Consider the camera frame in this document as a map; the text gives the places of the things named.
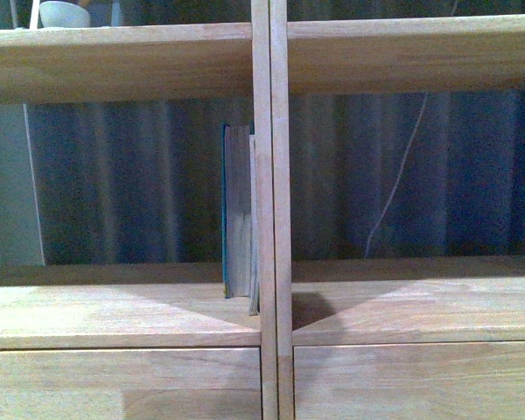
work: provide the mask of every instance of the wooden panel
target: wooden panel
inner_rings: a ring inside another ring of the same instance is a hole
[[[270,2],[272,78],[272,162],[276,255],[276,336],[278,401],[281,420],[293,420],[293,355],[291,346],[290,105],[285,0]]]
[[[525,88],[525,15],[292,22],[290,91]]]
[[[0,267],[0,286],[221,284],[221,279],[219,262]]]
[[[525,419],[525,342],[294,353],[298,420]]]
[[[0,102],[250,95],[251,25],[0,31]]]
[[[220,276],[204,278],[209,283],[196,277],[219,273],[213,265],[110,267],[34,267],[25,279],[11,279],[173,283],[0,287],[0,349],[260,345],[260,320],[248,315],[249,300],[225,299]],[[0,282],[23,271],[0,269]]]
[[[525,340],[525,257],[303,262],[293,343]]]
[[[261,418],[259,350],[0,353],[0,420]]]
[[[255,108],[257,275],[261,293],[262,415],[278,418],[277,315],[272,197],[272,121],[270,104],[269,2],[251,1]]]

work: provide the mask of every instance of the light wood surface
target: light wood surface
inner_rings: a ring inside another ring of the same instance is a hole
[[[293,354],[291,346],[290,105],[285,0],[270,2],[272,76],[272,162],[276,255],[276,338],[278,402],[281,420],[293,420]]]
[[[525,342],[296,347],[296,418],[525,420]]]
[[[290,91],[525,88],[525,15],[288,24]]]
[[[0,287],[0,349],[260,345],[260,320],[248,315],[249,300],[224,299],[220,276],[205,278],[203,283],[193,276],[195,268],[218,273],[214,265],[127,266],[127,271],[115,267],[110,275],[105,268],[90,266],[35,267],[27,269],[30,279],[25,282],[37,278],[36,283],[42,284],[48,278],[53,283],[53,275],[64,270],[71,277],[64,283],[106,283],[117,272],[126,274],[119,281],[132,281],[142,273],[143,282],[157,279],[158,283]],[[0,271],[5,275],[8,270]],[[87,276],[77,277],[74,272]],[[22,282],[20,277],[15,281]]]
[[[525,257],[301,262],[294,346],[525,340]]]
[[[0,420],[261,418],[259,350],[0,352]]]
[[[0,103],[251,95],[251,24],[0,31]]]
[[[269,2],[251,1],[253,22],[253,103],[255,109],[256,269],[261,287],[262,417],[278,419],[277,315],[270,102]]]

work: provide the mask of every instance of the wooden shelf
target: wooden shelf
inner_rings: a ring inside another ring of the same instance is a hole
[[[290,92],[525,88],[525,15],[288,23]]]
[[[251,24],[0,31],[0,103],[251,95]]]
[[[299,262],[293,344],[525,340],[525,257]]]
[[[0,284],[31,284],[0,287],[0,349],[261,344],[219,264],[0,269]]]

